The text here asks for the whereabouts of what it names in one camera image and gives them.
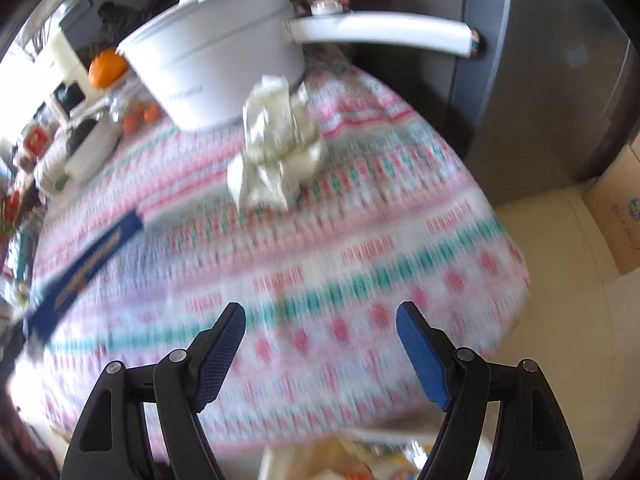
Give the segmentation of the blue cardboard box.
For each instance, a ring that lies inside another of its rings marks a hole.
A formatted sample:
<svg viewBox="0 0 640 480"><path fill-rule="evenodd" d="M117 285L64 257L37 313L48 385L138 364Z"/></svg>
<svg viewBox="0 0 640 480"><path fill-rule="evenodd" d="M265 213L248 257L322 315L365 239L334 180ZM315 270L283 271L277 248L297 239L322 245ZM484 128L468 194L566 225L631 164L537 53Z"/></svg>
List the blue cardboard box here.
<svg viewBox="0 0 640 480"><path fill-rule="evenodd" d="M34 313L27 317L24 334L27 341L46 344L58 323L73 307L102 268L133 237L143 230L137 211L130 210L111 226L48 288Z"/></svg>

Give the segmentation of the white trash bin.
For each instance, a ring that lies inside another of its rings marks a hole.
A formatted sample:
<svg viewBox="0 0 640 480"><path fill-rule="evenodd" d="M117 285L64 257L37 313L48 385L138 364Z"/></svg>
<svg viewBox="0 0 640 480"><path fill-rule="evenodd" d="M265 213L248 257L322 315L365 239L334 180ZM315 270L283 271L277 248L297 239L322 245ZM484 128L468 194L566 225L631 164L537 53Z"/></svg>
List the white trash bin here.
<svg viewBox="0 0 640 480"><path fill-rule="evenodd" d="M341 436L267 448L261 479L415 479L426 465L433 443L416 438Z"/></svg>

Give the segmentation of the white kitchen appliance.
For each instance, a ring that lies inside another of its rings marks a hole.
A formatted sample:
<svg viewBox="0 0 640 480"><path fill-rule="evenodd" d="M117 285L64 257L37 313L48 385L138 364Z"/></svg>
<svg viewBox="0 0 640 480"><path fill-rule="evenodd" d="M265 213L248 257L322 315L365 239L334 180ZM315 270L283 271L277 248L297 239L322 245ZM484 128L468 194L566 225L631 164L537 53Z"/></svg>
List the white kitchen appliance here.
<svg viewBox="0 0 640 480"><path fill-rule="evenodd" d="M68 42L64 32L56 28L49 41L38 54L22 48L29 59L27 74L27 111L32 117L47 98L54 95L60 84L70 88L77 84L85 96L86 104L93 104L103 96L103 91L89 84L88 70L81 63L75 50Z"/></svg>

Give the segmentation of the patterned tablecloth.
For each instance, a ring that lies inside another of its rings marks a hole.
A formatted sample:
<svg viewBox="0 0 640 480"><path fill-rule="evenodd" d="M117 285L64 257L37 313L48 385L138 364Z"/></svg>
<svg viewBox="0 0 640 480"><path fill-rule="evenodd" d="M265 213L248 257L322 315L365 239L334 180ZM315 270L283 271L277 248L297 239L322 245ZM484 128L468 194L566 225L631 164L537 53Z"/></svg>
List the patterned tablecloth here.
<svg viewBox="0 0 640 480"><path fill-rule="evenodd" d="M326 166L288 212L240 211L226 170L240 126L169 120L119 147L44 219L32 296L130 210L144 230L79 295L11 396L72 432L103 367L186 347L232 301L246 333L202 413L218 453L307 441L426 402L395 312L414 302L459 346L495 350L528 295L518 248L445 140L359 68L314 62L305 80Z"/></svg>

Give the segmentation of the red label jar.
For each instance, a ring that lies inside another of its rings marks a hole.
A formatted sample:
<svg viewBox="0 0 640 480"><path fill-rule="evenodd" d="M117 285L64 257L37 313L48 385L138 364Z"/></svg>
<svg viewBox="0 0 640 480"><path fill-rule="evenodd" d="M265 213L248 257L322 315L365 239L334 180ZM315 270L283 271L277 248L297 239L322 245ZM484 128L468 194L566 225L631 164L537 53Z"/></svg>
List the red label jar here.
<svg viewBox="0 0 640 480"><path fill-rule="evenodd" d="M33 158L40 159L51 145L51 142L51 135L43 126L35 124L26 128L23 148Z"/></svg>

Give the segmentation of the crumpled white paper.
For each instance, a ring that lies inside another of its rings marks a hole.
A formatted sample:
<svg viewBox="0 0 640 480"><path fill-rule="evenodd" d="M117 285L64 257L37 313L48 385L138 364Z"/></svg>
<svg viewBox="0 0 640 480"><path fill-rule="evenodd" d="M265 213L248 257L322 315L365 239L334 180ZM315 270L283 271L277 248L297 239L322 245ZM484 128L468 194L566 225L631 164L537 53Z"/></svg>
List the crumpled white paper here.
<svg viewBox="0 0 640 480"><path fill-rule="evenodd" d="M239 210L292 209L302 188L329 156L305 86L263 76L243 106L244 148L227 167L228 190Z"/></svg>

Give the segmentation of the grey refrigerator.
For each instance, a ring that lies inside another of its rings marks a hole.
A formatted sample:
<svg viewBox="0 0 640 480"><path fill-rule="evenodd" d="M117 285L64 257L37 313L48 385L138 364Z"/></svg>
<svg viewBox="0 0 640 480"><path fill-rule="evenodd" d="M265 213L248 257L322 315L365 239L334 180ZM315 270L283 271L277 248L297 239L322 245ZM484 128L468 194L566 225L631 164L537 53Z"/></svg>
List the grey refrigerator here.
<svg viewBox="0 0 640 480"><path fill-rule="evenodd" d="M373 44L352 59L445 138L491 203L597 176L638 124L638 51L602 0L349 1L478 31L468 60Z"/></svg>

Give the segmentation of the large orange on teapot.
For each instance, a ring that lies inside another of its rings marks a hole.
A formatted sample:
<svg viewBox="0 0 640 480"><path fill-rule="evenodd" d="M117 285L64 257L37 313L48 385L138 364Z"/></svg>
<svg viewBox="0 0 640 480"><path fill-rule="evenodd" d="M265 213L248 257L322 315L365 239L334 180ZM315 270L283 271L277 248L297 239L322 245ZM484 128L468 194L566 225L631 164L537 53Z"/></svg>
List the large orange on teapot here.
<svg viewBox="0 0 640 480"><path fill-rule="evenodd" d="M88 71L89 84L96 89L106 89L125 75L128 68L126 58L114 48L108 48L92 60Z"/></svg>

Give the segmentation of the white electric cooking pot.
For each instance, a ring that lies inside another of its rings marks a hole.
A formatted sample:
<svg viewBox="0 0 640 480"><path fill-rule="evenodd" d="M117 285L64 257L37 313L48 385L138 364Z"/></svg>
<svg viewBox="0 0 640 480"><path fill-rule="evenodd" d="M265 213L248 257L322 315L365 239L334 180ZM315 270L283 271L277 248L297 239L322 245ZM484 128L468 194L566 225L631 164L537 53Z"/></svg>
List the white electric cooking pot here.
<svg viewBox="0 0 640 480"><path fill-rule="evenodd" d="M194 131L235 122L262 77L297 86L305 44L391 44L469 58L480 35L434 16L354 12L341 0L316 0L307 15L296 15L291 0L180 0L117 51L174 124Z"/></svg>

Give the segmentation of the black microwave oven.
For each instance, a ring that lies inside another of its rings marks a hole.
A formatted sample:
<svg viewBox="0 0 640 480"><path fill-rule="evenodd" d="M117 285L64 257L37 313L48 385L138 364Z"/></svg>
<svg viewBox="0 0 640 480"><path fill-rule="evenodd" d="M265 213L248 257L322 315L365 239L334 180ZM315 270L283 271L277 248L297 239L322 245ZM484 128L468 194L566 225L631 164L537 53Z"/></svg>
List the black microwave oven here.
<svg viewBox="0 0 640 480"><path fill-rule="evenodd" d="M78 54L89 63L117 46L130 32L162 13L177 0L68 0L58 26Z"/></svg>

